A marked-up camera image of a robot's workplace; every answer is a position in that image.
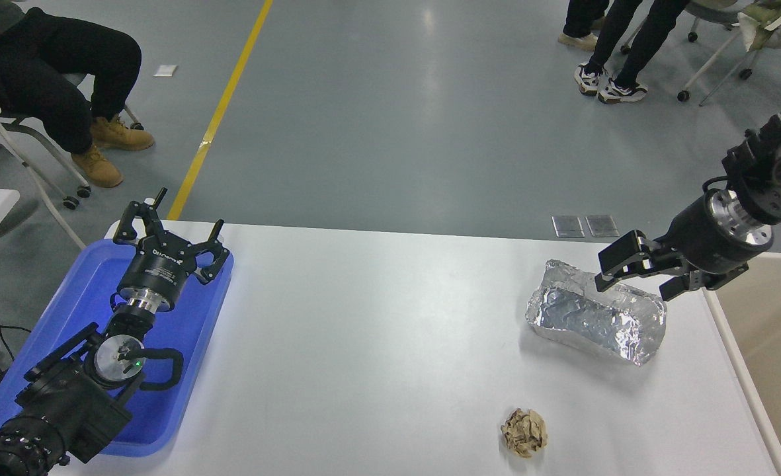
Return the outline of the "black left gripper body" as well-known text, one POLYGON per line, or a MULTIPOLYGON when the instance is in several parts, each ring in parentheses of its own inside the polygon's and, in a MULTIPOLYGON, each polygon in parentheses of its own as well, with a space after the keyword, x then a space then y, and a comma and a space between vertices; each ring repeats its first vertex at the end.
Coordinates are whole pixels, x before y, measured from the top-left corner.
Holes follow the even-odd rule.
POLYGON ((190 246, 190 241, 170 232, 139 240, 132 262, 117 285, 121 298, 130 301, 134 292, 148 290, 160 296, 158 310, 173 310, 190 272, 196 268, 196 259, 188 253, 190 246))

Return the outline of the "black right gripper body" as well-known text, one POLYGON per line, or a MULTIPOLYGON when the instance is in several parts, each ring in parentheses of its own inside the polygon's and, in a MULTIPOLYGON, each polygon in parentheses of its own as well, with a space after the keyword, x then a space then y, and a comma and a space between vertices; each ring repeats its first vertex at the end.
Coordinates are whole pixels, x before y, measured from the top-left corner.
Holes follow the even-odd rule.
POLYGON ((717 290, 771 248, 773 229, 747 213, 734 190, 709 190, 679 213, 659 240, 678 252, 680 267, 704 271, 702 288, 717 290))

